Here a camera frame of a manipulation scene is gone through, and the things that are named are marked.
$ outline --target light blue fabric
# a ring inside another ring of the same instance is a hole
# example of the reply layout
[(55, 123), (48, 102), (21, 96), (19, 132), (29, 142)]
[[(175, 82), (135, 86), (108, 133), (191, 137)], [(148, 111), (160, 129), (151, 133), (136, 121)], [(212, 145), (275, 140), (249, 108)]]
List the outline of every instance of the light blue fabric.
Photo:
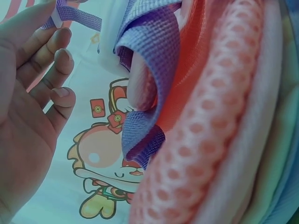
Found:
[[(287, 8), (292, 13), (289, 13), (292, 26), (295, 34), (295, 39), (298, 44), (299, 35), (299, 1), (286, 0), (281, 1), (281, 4), (287, 4)], [(262, 224), (286, 224), (299, 207), (299, 110), (297, 112), (297, 124), (292, 144), (285, 162), (285, 168), (280, 178), (276, 191), (274, 193), (270, 207), (262, 218)]]

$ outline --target purple fabric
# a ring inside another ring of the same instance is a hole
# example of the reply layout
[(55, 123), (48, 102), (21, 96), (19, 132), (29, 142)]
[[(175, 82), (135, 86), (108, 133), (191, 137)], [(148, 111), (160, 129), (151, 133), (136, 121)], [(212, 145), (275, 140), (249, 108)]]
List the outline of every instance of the purple fabric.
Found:
[[(90, 29), (101, 31), (102, 19), (83, 12), (79, 9), (67, 6), (67, 0), (57, 0), (57, 11), (62, 21), (75, 21)], [(50, 18), (46, 24), (42, 26), (43, 29), (54, 27), (55, 24)]]
[[(155, 123), (170, 92), (180, 51), (177, 19), (168, 6), (175, 4), (178, 8), (180, 2), (130, 0), (115, 43), (114, 53), (120, 56), (121, 64), (130, 70), (133, 52), (138, 52), (157, 85), (157, 106), (146, 112), (128, 113), (122, 131), (124, 157), (136, 161), (144, 169), (165, 141), (162, 129)], [(66, 0), (58, 0), (57, 9), (63, 21), (77, 21), (100, 31), (102, 19), (66, 6)], [(49, 19), (43, 28), (53, 26)]]

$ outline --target cartoon print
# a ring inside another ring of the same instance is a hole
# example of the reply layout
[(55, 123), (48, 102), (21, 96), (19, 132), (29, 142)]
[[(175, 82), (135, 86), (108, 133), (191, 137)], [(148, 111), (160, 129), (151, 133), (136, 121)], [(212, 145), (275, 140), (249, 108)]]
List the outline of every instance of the cartoon print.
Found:
[(127, 100), (128, 79), (110, 84), (108, 109), (103, 98), (90, 100), (92, 117), (103, 119), (74, 139), (67, 158), (76, 176), (84, 179), (83, 189), (89, 195), (80, 208), (84, 218), (111, 219), (118, 202), (131, 203), (143, 177), (143, 169), (135, 162), (123, 159), (121, 131), (126, 114), (133, 109)]

